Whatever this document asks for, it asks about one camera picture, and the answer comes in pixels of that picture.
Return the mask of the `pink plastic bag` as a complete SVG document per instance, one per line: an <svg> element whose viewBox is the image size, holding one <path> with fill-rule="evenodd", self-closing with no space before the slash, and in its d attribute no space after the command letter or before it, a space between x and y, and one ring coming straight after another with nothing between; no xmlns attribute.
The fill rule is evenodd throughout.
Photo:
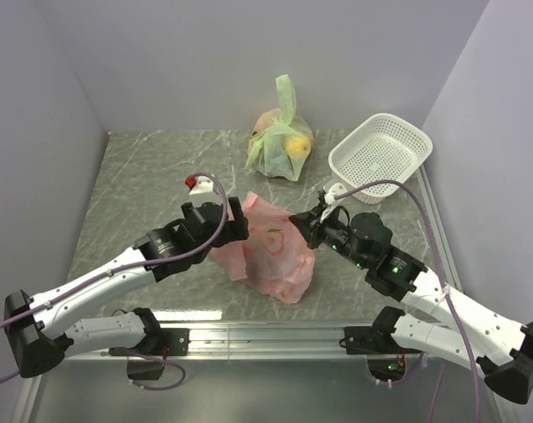
<svg viewBox="0 0 533 423"><path fill-rule="evenodd" d="M213 249L211 257L228 277L285 304L300 301L309 288L315 253L292 224L292 214L249 192L242 203L248 238Z"/></svg>

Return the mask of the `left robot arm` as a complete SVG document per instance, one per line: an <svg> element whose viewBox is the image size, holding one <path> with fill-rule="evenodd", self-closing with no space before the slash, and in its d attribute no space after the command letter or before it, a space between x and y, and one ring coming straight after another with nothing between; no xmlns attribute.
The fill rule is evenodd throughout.
<svg viewBox="0 0 533 423"><path fill-rule="evenodd" d="M200 264L214 248L248 238L238 197L226 203L186 203L182 218L153 229L118 257L63 286L4 301L4 333L19 376L43 375L64 359L103 348L151 354L161 344L159 321L148 308L116 317L86 314L113 298L157 284Z"/></svg>

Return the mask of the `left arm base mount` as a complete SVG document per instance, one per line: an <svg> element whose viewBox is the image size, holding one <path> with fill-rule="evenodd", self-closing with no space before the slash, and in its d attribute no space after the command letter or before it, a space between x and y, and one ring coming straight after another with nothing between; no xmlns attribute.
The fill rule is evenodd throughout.
<svg viewBox="0 0 533 423"><path fill-rule="evenodd" d="M188 353L189 329L165 328L159 335L149 336L133 347L133 351L149 356L159 356L166 360L170 357L185 356ZM165 365L149 360L130 361L127 376L134 382L157 381L165 370Z"/></svg>

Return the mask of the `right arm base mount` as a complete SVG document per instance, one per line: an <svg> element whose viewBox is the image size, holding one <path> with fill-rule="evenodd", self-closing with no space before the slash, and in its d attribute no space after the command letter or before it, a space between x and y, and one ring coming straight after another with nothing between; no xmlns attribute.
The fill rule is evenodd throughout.
<svg viewBox="0 0 533 423"><path fill-rule="evenodd" d="M368 326L344 327L338 344L347 355L364 356L375 383L384 383L390 389L407 382L425 364L423 353L403 348L390 335Z"/></svg>

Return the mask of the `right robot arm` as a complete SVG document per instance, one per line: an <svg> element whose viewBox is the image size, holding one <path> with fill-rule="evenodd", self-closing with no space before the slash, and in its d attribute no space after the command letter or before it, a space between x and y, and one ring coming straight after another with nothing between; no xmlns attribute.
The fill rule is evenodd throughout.
<svg viewBox="0 0 533 423"><path fill-rule="evenodd" d="M494 393L527 404L533 390L533 322L519 323L481 305L422 262L391 243L392 232L376 213L359 213L348 223L337 211L317 207L291 216L311 249L325 244L365 271L378 293L436 319L422 320L391 307L374 321L376 348L397 346L430 353L469 370Z"/></svg>

